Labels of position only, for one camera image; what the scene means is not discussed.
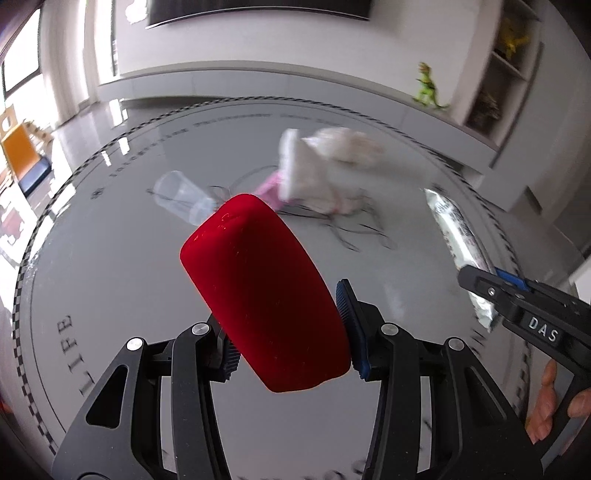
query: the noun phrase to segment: metal screw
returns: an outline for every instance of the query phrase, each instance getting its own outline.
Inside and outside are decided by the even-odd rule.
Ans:
[[[193,325],[191,331],[194,335],[205,335],[209,331],[209,325],[207,323],[198,323]]]
[[[382,325],[382,333],[384,335],[396,335],[398,333],[398,327],[393,323],[384,323]]]
[[[141,338],[132,338],[129,342],[127,342],[127,350],[131,350],[132,352],[134,352],[137,349],[141,348],[143,344],[144,341]]]
[[[449,348],[458,352],[464,350],[464,342],[462,342],[459,338],[450,338],[448,345]]]

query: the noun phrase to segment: plastic cup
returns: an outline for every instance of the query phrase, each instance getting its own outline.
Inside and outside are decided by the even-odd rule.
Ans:
[[[211,197],[178,170],[169,171],[156,180],[154,200],[194,226],[207,220],[216,206]]]

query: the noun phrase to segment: black-and-white checkered border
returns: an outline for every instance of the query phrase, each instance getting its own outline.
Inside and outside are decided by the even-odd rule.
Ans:
[[[501,225],[497,221],[495,214],[490,209],[487,202],[478,194],[478,192],[476,190],[474,190],[474,188],[466,181],[466,179],[446,161],[445,157],[443,157],[442,155],[440,155],[438,152],[434,151],[433,149],[429,148],[428,146],[418,142],[413,137],[400,131],[398,128],[394,128],[394,127],[388,125],[387,123],[382,122],[381,120],[377,120],[375,118],[370,117],[369,115],[355,112],[355,111],[350,110],[348,108],[331,105],[329,103],[316,102],[313,100],[304,100],[304,99],[297,99],[297,98],[290,98],[290,97],[277,97],[277,96],[250,96],[250,97],[236,97],[236,98],[220,98],[220,99],[211,100],[211,101],[203,102],[203,103],[194,103],[193,105],[184,106],[182,108],[177,108],[177,109],[172,110],[168,113],[164,113],[162,115],[156,116],[148,121],[140,123],[136,127],[133,127],[131,129],[127,130],[126,133],[121,134],[120,136],[118,136],[117,138],[112,140],[111,142],[104,145],[99,151],[95,152],[94,155],[92,155],[90,158],[88,158],[82,165],[80,165],[72,173],[72,176],[61,186],[61,188],[59,188],[59,190],[53,196],[53,198],[51,199],[51,201],[49,202],[47,207],[43,210],[43,212],[39,216],[39,218],[37,220],[37,224],[35,225],[35,228],[33,230],[33,234],[31,235],[31,238],[29,239],[29,242],[28,242],[27,247],[25,249],[25,252],[24,252],[24,255],[23,255],[23,258],[21,261],[21,265],[18,270],[17,285],[16,285],[15,293],[14,293],[14,308],[12,311],[12,338],[14,340],[14,356],[18,362],[17,373],[18,373],[18,376],[22,380],[22,393],[24,394],[25,398],[27,399],[27,401],[29,403],[29,405],[28,405],[29,412],[35,418],[35,420],[37,422],[37,429],[39,430],[41,435],[43,437],[45,437],[45,439],[47,440],[48,447],[54,455],[57,453],[58,447],[57,447],[53,437],[51,436],[51,433],[47,430],[47,427],[45,426],[45,423],[43,422],[43,419],[41,418],[41,414],[39,413],[37,405],[35,404],[35,401],[33,399],[33,395],[31,394],[31,388],[28,384],[27,375],[25,373],[25,366],[24,366],[23,360],[22,360],[21,339],[20,339],[20,337],[21,337],[20,308],[21,308],[22,284],[23,284],[25,272],[28,268],[28,264],[30,261],[30,255],[31,255],[31,249],[33,247],[33,242],[35,240],[35,236],[37,235],[39,227],[43,223],[43,220],[45,219],[45,217],[48,215],[48,213],[51,210],[51,207],[53,206],[55,201],[62,194],[62,192],[66,189],[66,187],[68,187],[71,183],[73,183],[74,180],[76,179],[76,177],[78,175],[80,175],[86,169],[86,167],[88,167],[93,161],[95,161],[98,158],[102,158],[102,156],[101,156],[102,151],[105,151],[105,150],[113,147],[121,138],[128,137],[131,134],[137,132],[138,130],[141,130],[144,127],[151,125],[155,122],[158,122],[164,118],[168,118],[173,115],[176,115],[177,113],[185,112],[185,111],[188,111],[188,110],[191,110],[194,108],[215,105],[218,103],[232,103],[232,102],[253,101],[253,100],[270,100],[270,101],[279,101],[279,102],[284,101],[284,102],[306,103],[309,105],[317,105],[317,106],[327,107],[327,108],[331,108],[331,109],[335,109],[335,110],[340,110],[342,112],[346,112],[346,113],[364,118],[366,120],[371,121],[372,123],[378,124],[378,125],[386,128],[390,131],[396,132],[398,135],[409,140],[415,146],[421,147],[423,150],[426,151],[426,153],[428,155],[430,155],[434,159],[436,159],[436,163],[443,164],[449,170],[449,172],[452,173],[452,175],[457,177],[458,181],[461,182],[462,186],[467,188],[471,192],[473,197],[478,201],[479,205],[482,207],[485,214],[488,215],[489,219],[492,221],[493,225],[495,226],[497,233],[499,234],[499,237],[501,238],[502,242],[504,243],[505,248],[509,254],[509,258],[513,264],[514,273],[516,275],[521,275],[521,269],[519,267],[517,256],[515,255],[515,251],[513,250],[511,242],[509,241],[509,239],[507,238],[507,235],[505,234]],[[520,373],[521,385],[519,385],[517,387],[517,392],[515,395],[516,398],[518,399],[518,402],[517,402],[517,404],[512,405],[513,409],[522,417],[524,416],[525,412],[527,411],[527,404],[528,404],[528,399],[529,399],[530,366],[531,366],[531,347],[527,342],[524,342],[523,343],[522,362],[521,362],[521,373]]]

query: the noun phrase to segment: green toy dinosaur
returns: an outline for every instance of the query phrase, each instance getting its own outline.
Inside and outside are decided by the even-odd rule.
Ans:
[[[431,67],[422,61],[418,64],[418,71],[421,72],[421,78],[417,80],[421,82],[422,87],[419,90],[418,95],[413,97],[413,100],[424,106],[429,106],[429,104],[432,103],[435,108],[438,109],[449,107],[449,104],[439,105],[437,103],[437,87],[431,80]]]

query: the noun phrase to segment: round table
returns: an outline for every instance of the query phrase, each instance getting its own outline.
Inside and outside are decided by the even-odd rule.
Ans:
[[[286,128],[305,136],[333,126],[367,133],[385,155],[367,170],[330,168],[336,185],[365,191],[378,219],[362,212],[327,224],[282,216],[329,289],[348,278],[360,300],[416,338],[463,338],[516,410],[522,407],[527,347],[507,330],[488,332],[478,322],[427,203],[429,189],[457,206],[489,265],[518,271],[494,214],[453,166],[395,128],[346,109],[285,98],[222,99],[161,115],[106,145],[38,219],[18,273],[14,339],[3,339],[3,348],[14,348],[21,400],[32,414],[19,421],[38,427],[41,441],[33,448],[46,463],[129,338],[175,338],[209,315],[178,259],[194,227],[155,203],[156,179],[180,170],[219,200],[252,192],[277,165]],[[273,394],[242,360],[230,382],[213,385],[232,475],[357,478],[378,393],[378,383],[366,384],[351,370],[310,391]],[[163,457],[173,468],[167,402],[164,387]],[[426,468],[428,398],[423,410],[420,465]]]

